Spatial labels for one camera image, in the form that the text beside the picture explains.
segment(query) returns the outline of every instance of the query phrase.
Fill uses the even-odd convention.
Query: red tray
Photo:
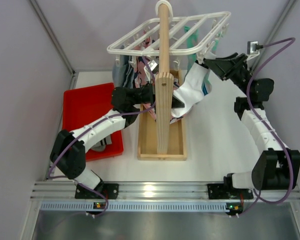
[[[82,128],[105,115],[113,108],[111,95],[115,88],[113,83],[68,90],[63,95],[62,128],[69,132]],[[119,156],[124,151],[121,131],[111,134],[112,144],[106,145],[105,150],[96,152],[89,150],[86,161]]]

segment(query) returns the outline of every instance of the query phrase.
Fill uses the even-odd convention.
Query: white sock
[[[185,76],[184,83],[178,89],[173,91],[173,96],[184,103],[183,108],[172,108],[171,114],[174,118],[180,118],[192,108],[192,106],[202,99],[204,93],[202,92],[202,83],[208,69],[194,63]]]

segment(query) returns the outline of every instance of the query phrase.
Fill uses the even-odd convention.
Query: wooden base
[[[182,81],[180,71],[170,71]],[[187,159],[186,120],[181,120],[169,126],[169,144],[167,154],[157,154],[157,125],[151,115],[146,112],[139,115],[139,133],[137,157],[139,160],[171,160],[184,161]]]

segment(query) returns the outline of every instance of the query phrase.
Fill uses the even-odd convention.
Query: white wall
[[[76,70],[110,69],[107,46],[155,18],[157,0],[37,0]],[[286,0],[170,0],[175,16],[230,11],[230,28],[218,54],[246,52],[247,41],[263,41]]]
[[[26,0],[0,0],[0,240],[18,239],[70,74]]]
[[[300,0],[289,14],[275,41],[295,37],[287,50],[273,59],[260,77],[274,80],[274,91],[265,105],[266,112],[280,137],[291,149],[300,151]],[[269,49],[269,57],[279,47]]]

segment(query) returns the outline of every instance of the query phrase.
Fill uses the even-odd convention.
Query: white table
[[[137,159],[137,121],[122,130],[121,156],[88,162],[104,181],[216,182],[228,173],[251,171],[259,153],[245,126],[234,112],[236,97],[244,94],[230,81],[213,73],[212,92],[186,116],[186,161],[140,161]],[[112,82],[109,71],[80,72],[76,88]],[[59,169],[55,176],[62,175]]]

